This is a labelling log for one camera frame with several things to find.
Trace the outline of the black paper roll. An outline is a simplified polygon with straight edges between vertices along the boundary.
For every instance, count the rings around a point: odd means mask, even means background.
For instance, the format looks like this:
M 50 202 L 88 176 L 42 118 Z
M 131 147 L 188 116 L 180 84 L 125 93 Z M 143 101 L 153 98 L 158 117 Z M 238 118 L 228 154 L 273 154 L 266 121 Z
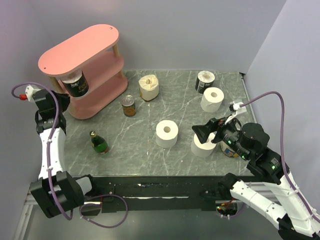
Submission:
M 60 80 L 72 97 L 82 97 L 89 91 L 89 84 L 81 69 L 62 76 Z

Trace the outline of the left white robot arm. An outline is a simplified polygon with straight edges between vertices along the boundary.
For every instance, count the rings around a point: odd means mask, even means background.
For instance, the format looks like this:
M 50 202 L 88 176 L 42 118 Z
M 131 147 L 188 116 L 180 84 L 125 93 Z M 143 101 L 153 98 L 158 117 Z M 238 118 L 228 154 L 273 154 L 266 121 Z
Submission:
M 70 104 L 68 94 L 56 93 L 40 85 L 27 85 L 25 95 L 35 103 L 36 132 L 42 144 L 42 161 L 38 180 L 30 184 L 30 192 L 47 218 L 73 217 L 73 210 L 94 201 L 99 188 L 92 177 L 72 177 L 65 169 L 67 122 L 63 115 Z

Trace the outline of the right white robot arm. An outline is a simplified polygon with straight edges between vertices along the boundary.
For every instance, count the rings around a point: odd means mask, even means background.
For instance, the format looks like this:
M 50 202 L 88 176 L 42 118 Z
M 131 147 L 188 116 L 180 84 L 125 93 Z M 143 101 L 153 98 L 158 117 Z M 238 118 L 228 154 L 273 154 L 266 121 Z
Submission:
M 212 143 L 224 142 L 243 160 L 247 169 L 276 197 L 273 202 L 239 179 L 227 173 L 218 182 L 218 193 L 223 199 L 234 198 L 264 216 L 278 230 L 283 240 L 318 240 L 320 224 L 315 220 L 316 210 L 308 211 L 294 183 L 289 167 L 281 156 L 268 148 L 270 137 L 258 123 L 249 122 L 237 128 L 237 118 L 212 118 L 204 125 L 194 125 L 192 130 L 204 144 L 212 133 Z

